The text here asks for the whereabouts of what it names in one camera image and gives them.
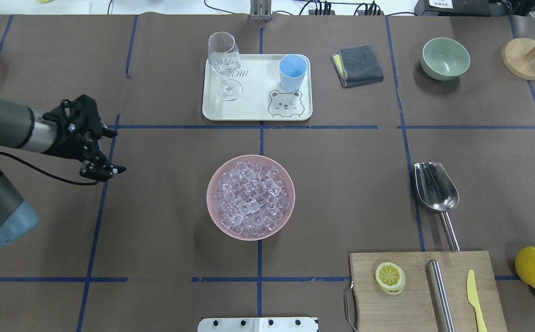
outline black device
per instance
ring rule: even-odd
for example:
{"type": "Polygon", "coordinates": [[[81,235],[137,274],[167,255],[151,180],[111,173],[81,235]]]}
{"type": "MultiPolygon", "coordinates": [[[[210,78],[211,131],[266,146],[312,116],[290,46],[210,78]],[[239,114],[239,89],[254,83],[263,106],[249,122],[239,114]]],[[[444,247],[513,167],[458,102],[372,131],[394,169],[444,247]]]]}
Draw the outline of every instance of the black device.
{"type": "Polygon", "coordinates": [[[419,0],[415,5],[419,16],[482,16],[489,17],[488,0],[419,0]]]}

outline black cable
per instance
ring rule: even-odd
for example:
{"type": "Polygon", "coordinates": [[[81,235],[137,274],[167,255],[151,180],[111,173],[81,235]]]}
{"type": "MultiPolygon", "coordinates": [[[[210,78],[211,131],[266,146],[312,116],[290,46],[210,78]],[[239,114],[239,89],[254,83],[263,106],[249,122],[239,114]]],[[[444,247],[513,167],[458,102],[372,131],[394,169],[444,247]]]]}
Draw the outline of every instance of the black cable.
{"type": "Polygon", "coordinates": [[[11,158],[13,160],[16,160],[18,162],[21,162],[22,164],[26,165],[27,167],[32,168],[33,170],[38,171],[38,172],[44,174],[45,176],[52,177],[53,179],[57,179],[58,181],[62,181],[64,183],[73,184],[73,185],[96,185],[96,184],[99,183],[99,181],[95,181],[95,182],[75,182],[75,181],[71,181],[69,179],[57,177],[54,174],[50,174],[50,173],[48,173],[48,172],[46,172],[46,171],[44,171],[44,170],[32,165],[32,164],[30,164],[29,162],[27,162],[27,161],[25,161],[23,159],[15,157],[12,154],[4,153],[4,152],[0,151],[0,155],[5,156],[5,157],[9,157],[9,158],[11,158]]]}
{"type": "Polygon", "coordinates": [[[393,13],[387,13],[386,16],[390,16],[390,15],[396,15],[398,13],[412,13],[413,15],[417,16],[416,13],[413,13],[413,12],[393,12],[393,13]]]}
{"type": "Polygon", "coordinates": [[[308,4],[309,4],[310,2],[313,2],[313,1],[314,1],[314,0],[309,0],[309,1],[307,1],[307,2],[305,3],[305,5],[302,6],[302,9],[301,9],[300,12],[298,13],[298,15],[302,15],[302,11],[306,8],[306,6],[308,6],[308,4]]]}
{"type": "MultiPolygon", "coordinates": [[[[312,2],[313,0],[294,0],[298,2],[312,2]]],[[[358,5],[357,2],[329,2],[329,4],[335,4],[335,5],[358,5]]]]}
{"type": "Polygon", "coordinates": [[[220,8],[215,8],[215,7],[209,6],[209,5],[206,3],[206,0],[204,0],[204,5],[206,5],[206,7],[208,7],[208,8],[212,8],[212,9],[217,10],[217,11],[227,12],[227,13],[235,13],[235,12],[231,12],[231,11],[226,11],[226,10],[224,10],[224,9],[220,9],[220,8]]]}
{"type": "Polygon", "coordinates": [[[366,6],[366,10],[368,10],[368,4],[366,4],[365,2],[363,2],[362,4],[360,4],[360,5],[358,6],[358,8],[355,8],[355,11],[353,12],[353,15],[354,15],[354,16],[355,16],[355,14],[358,13],[359,7],[361,7],[361,6],[363,6],[363,5],[365,5],[365,6],[366,6]]]}

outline black clamp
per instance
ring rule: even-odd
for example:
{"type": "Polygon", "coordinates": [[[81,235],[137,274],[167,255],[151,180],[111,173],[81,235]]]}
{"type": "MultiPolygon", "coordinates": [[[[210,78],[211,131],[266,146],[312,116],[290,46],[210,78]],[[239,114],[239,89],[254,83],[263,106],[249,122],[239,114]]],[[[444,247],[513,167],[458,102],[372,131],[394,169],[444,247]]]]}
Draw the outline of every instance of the black clamp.
{"type": "Polygon", "coordinates": [[[93,98],[82,95],[75,101],[63,100],[60,106],[42,116],[57,124],[57,139],[44,154],[82,161],[80,176],[107,181],[126,170],[114,165],[99,146],[102,137],[114,138],[118,133],[101,123],[93,98]]]}

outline metal bracket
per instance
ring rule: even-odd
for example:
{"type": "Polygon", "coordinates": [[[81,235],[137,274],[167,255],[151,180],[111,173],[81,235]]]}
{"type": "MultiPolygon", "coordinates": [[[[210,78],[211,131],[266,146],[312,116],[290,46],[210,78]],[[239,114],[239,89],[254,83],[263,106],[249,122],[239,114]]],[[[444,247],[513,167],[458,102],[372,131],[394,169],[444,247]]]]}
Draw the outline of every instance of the metal bracket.
{"type": "Polygon", "coordinates": [[[251,21],[271,21],[271,0],[251,0],[251,21]]]}
{"type": "Polygon", "coordinates": [[[198,332],[318,332],[316,317],[202,319],[198,332]]]}

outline scoop handle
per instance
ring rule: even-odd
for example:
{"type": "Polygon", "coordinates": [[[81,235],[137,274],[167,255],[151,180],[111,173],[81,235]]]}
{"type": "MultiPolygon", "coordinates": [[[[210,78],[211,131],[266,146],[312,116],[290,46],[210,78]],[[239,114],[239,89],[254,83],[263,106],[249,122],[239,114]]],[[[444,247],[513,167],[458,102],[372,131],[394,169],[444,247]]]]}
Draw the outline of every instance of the scoop handle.
{"type": "Polygon", "coordinates": [[[451,252],[459,251],[459,244],[455,237],[455,232],[453,231],[450,215],[447,212],[442,212],[440,213],[440,219],[444,227],[444,232],[446,232],[446,237],[448,239],[448,245],[450,246],[451,252]]]}

